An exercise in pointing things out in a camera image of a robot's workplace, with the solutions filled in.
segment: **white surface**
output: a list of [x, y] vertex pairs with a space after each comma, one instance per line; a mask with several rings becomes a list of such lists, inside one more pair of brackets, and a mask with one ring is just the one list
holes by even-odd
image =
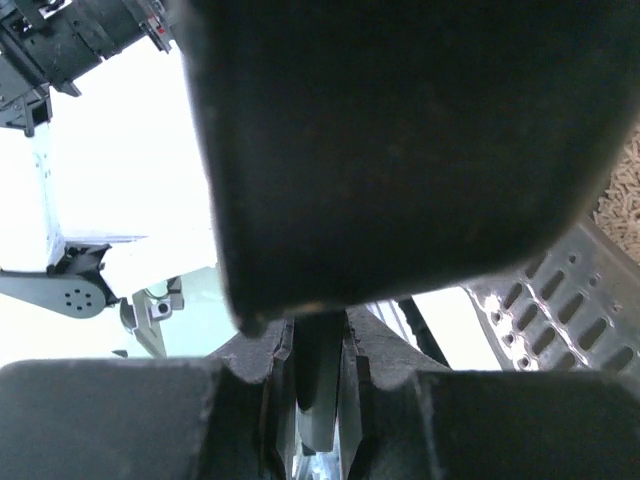
[[44, 272], [64, 253], [51, 183], [49, 128], [39, 126], [33, 138], [19, 131], [4, 133], [0, 145], [0, 268]]
[[129, 335], [117, 309], [76, 320], [0, 296], [0, 366], [18, 360], [110, 357]]
[[191, 273], [217, 262], [211, 229], [177, 230], [131, 243], [116, 244], [105, 253], [101, 272], [118, 298], [169, 278]]
[[[63, 235], [210, 227], [178, 50], [166, 55], [145, 39], [76, 83], [80, 98], [52, 94], [52, 171]], [[0, 130], [0, 162], [30, 158], [11, 150], [16, 134]], [[15, 186], [11, 176], [2, 182]]]
[[454, 370], [502, 370], [461, 288], [414, 295], [442, 353]]

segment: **black servo bracket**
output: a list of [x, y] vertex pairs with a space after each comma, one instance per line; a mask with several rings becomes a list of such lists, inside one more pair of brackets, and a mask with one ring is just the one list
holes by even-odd
[[109, 248], [69, 244], [46, 273], [0, 271], [0, 294], [72, 318], [95, 317], [118, 302], [100, 275]]

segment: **black mechanical part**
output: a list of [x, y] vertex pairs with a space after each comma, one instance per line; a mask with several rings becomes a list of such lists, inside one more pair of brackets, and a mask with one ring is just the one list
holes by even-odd
[[416, 337], [420, 351], [445, 367], [449, 367], [449, 362], [447, 362], [440, 345], [438, 345], [433, 333], [431, 333], [429, 325], [427, 325], [422, 313], [420, 313], [415, 300], [412, 297], [408, 297], [398, 300], [397, 303], [407, 319], [411, 333]]
[[70, 245], [47, 273], [0, 271], [0, 293], [72, 318], [91, 318], [117, 303], [100, 275], [109, 246]]
[[51, 119], [49, 86], [79, 96], [74, 80], [145, 34], [160, 50], [171, 48], [170, 15], [157, 0], [19, 0], [0, 7], [0, 128], [27, 136]]
[[541, 250], [592, 198], [639, 106], [632, 0], [181, 10], [228, 295], [248, 334]]
[[352, 328], [345, 324], [343, 329], [338, 396], [340, 466], [344, 479], [366, 478], [378, 443], [369, 358], [356, 344]]
[[313, 452], [333, 450], [345, 312], [296, 319], [298, 432]]
[[[220, 389], [216, 405], [221, 408], [214, 408], [209, 419], [197, 478], [284, 480], [279, 476], [282, 462], [292, 460], [295, 447], [292, 437], [283, 437], [295, 427], [291, 326], [274, 322], [259, 340], [236, 335], [209, 357], [223, 362], [232, 388]], [[274, 373], [282, 377], [271, 379]], [[288, 439], [286, 447], [279, 443], [283, 438]], [[290, 473], [291, 463], [284, 469]]]
[[269, 373], [265, 411], [264, 445], [269, 448], [266, 456], [269, 467], [282, 479], [292, 475], [296, 433], [296, 388], [294, 372], [293, 335], [294, 323], [283, 323], [280, 343], [273, 354]]
[[[348, 317], [345, 479], [636, 478], [637, 384], [453, 373], [366, 309]], [[284, 480], [295, 443], [292, 328], [273, 322], [263, 338], [238, 335], [201, 360], [3, 369], [0, 477]]]

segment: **perforated metal plate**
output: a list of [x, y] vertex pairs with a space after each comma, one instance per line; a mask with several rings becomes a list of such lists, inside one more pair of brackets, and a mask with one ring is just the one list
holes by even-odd
[[522, 268], [464, 288], [503, 368], [640, 377], [640, 267], [590, 219]]

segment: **cable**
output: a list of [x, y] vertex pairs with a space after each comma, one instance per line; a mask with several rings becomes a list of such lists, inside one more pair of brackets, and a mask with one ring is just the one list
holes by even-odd
[[416, 337], [420, 351], [445, 367], [450, 367], [413, 298], [397, 300], [397, 303], [407, 319], [407, 324], [411, 327], [411, 332]]

